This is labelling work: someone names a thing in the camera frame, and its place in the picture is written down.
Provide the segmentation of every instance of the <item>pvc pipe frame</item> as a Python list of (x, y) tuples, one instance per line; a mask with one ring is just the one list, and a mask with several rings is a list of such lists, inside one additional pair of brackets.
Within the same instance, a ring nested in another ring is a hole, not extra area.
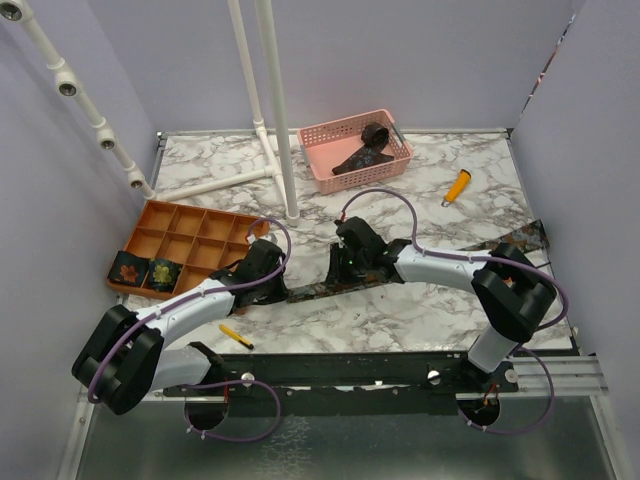
[[(42, 30), (35, 19), (33, 9), (26, 0), (5, 0), (4, 2), (18, 8), (21, 17), (14, 20), (22, 25), (31, 41), (38, 47), (47, 62), (47, 68), (55, 75), (56, 90), (63, 97), (72, 97), (87, 116), (91, 127), (96, 131), (98, 144), (104, 150), (111, 150), (127, 172), (129, 184), (133, 188), (142, 190), (144, 198), (151, 200), (156, 198), (156, 192), (149, 186), (138, 165), (131, 159), (125, 148), (118, 141), (109, 122), (104, 118), (95, 104), (89, 98), (78, 76), (71, 69), (64, 58), (60, 56), (51, 40)], [(70, 94), (63, 93), (63, 86), (70, 86), (67, 90)]]
[(258, 89), (253, 75), (253, 66), (249, 55), (249, 46), (242, 21), (239, 0), (228, 0), (233, 31), (238, 44), (240, 62), (244, 79), (247, 84), (251, 112), (253, 114), (253, 125), (262, 148), (264, 149), (269, 165), (253, 172), (241, 173), (221, 180), (203, 183), (192, 187), (174, 190), (172, 192), (161, 193), (158, 198), (163, 201), (175, 201), (181, 198), (190, 197), (206, 193), (211, 190), (237, 185), (250, 180), (263, 177), (273, 177), (281, 202), (286, 207), (287, 221), (296, 226), (300, 221), (300, 211), (296, 198), (296, 189), (293, 178), (293, 167), (291, 163), (291, 148), (289, 145), (289, 131), (286, 123), (286, 112), (284, 105), (284, 89), (280, 76), (280, 62), (278, 60), (278, 50), (275, 38), (275, 25), (273, 23), (273, 13), (271, 2), (266, 0), (256, 0), (256, 13), (258, 15), (260, 38), (262, 41), (264, 55), (267, 62), (267, 72), (269, 75), (269, 92), (274, 105), (276, 116), (276, 135), (278, 139), (278, 149), (280, 151), (280, 161), (276, 157), (269, 139), (267, 130), (264, 127), (264, 119), (260, 111), (260, 101), (258, 99)]

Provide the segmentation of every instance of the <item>pink basket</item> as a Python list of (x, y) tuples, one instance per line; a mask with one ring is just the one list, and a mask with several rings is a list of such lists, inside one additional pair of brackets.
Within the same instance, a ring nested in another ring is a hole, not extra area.
[[(393, 155), (393, 161), (334, 175), (331, 169), (340, 165), (362, 146), (360, 135), (372, 122), (378, 122), (389, 129), (389, 144), (382, 153)], [(400, 175), (407, 169), (413, 156), (413, 150), (387, 110), (375, 110), (301, 128), (298, 130), (298, 140), (322, 195)]]

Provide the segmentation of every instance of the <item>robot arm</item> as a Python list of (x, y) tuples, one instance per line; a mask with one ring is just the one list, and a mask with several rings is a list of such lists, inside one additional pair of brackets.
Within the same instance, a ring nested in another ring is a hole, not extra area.
[(475, 293), (489, 319), (476, 340), (468, 361), (484, 374), (493, 372), (519, 344), (531, 340), (556, 297), (555, 288), (517, 266), (473, 261), (472, 257), (496, 256), (533, 266), (513, 245), (474, 252), (461, 260), (460, 252), (443, 249), (458, 259), (424, 255), (409, 240), (385, 243), (361, 218), (336, 222), (341, 244), (332, 248), (332, 265), (338, 278), (354, 281), (369, 275), (397, 283), (424, 282)]
[[(475, 292), (490, 325), (469, 351), (467, 370), (472, 377), (494, 372), (519, 344), (528, 341), (549, 309), (556, 291), (533, 274), (516, 266), (493, 262), (438, 258), (417, 251), (409, 240), (386, 243), (362, 219), (337, 222), (340, 244), (331, 246), (331, 268), (344, 284), (375, 276), (381, 280), (423, 282)], [(501, 244), (491, 252), (531, 265), (514, 246)], [(168, 345), (200, 325), (252, 304), (284, 300), (282, 272), (274, 272), (282, 250), (263, 239), (255, 241), (234, 271), (214, 272), (198, 287), (160, 305), (131, 312), (122, 305), (109, 309), (73, 365), (72, 373), (90, 386), (101, 366), (95, 394), (116, 414), (126, 413), (150, 391), (174, 385), (199, 384), (208, 373), (224, 368), (222, 360), (202, 344), (164, 351)], [(129, 335), (110, 361), (117, 342)]]
[(122, 414), (136, 406), (150, 390), (199, 383), (215, 361), (211, 352), (199, 345), (178, 351), (164, 350), (206, 322), (267, 298), (272, 301), (286, 298), (282, 272), (255, 284), (278, 268), (282, 255), (277, 245), (258, 239), (234, 271), (225, 268), (214, 272), (194, 289), (137, 312), (122, 305), (110, 308), (74, 362), (73, 376), (89, 387), (116, 342), (141, 319), (153, 315), (155, 318), (140, 325), (111, 358), (96, 386), (97, 397), (116, 414)]

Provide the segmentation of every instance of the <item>marble countertop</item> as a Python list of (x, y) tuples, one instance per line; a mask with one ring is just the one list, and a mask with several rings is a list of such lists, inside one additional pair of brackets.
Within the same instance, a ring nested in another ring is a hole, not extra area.
[[(346, 201), (371, 186), (385, 186), (405, 195), (416, 207), (418, 240), (422, 245), (461, 248), (503, 235), (533, 220), (503, 134), (408, 134), (414, 158), (407, 171), (384, 182), (320, 195), (305, 166), (295, 136), (291, 136), (294, 174), (301, 212), (291, 228), (293, 250), (285, 282), (297, 287), (324, 280), (329, 244), (335, 241), (333, 220)], [(252, 135), (173, 135), (167, 140), (157, 191), (197, 185), (251, 171), (266, 164)], [(440, 205), (461, 168), (472, 181), (455, 203)], [(284, 218), (271, 179), (194, 196), (177, 203)], [(407, 238), (411, 216), (406, 206), (383, 194), (357, 200), (348, 211), (360, 216), (383, 238)], [(284, 236), (273, 229), (278, 243)], [(530, 258), (546, 262), (543, 252)], [(130, 297), (128, 307), (157, 303)], [(548, 318), (560, 311), (558, 302)], [(223, 335), (218, 321), (175, 342), (180, 348), (202, 341), (218, 353), (247, 350)], [(437, 285), (385, 285), (297, 304), (256, 306), (232, 315), (224, 324), (251, 340), (255, 353), (395, 352), (466, 350), (488, 325), (475, 295)], [(566, 321), (535, 335), (530, 348), (571, 348)]]

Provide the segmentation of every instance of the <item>orange compartment tray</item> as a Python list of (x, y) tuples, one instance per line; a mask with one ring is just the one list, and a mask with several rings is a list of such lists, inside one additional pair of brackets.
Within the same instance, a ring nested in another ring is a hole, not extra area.
[[(142, 258), (166, 258), (181, 264), (176, 286), (171, 293), (157, 292), (147, 287), (147, 278), (141, 287), (110, 280), (107, 285), (118, 292), (159, 300), (180, 295), (212, 272), (244, 258), (249, 251), (245, 237), (257, 219), (251, 215), (149, 201), (123, 250)], [(256, 237), (268, 231), (268, 222), (254, 229)]]

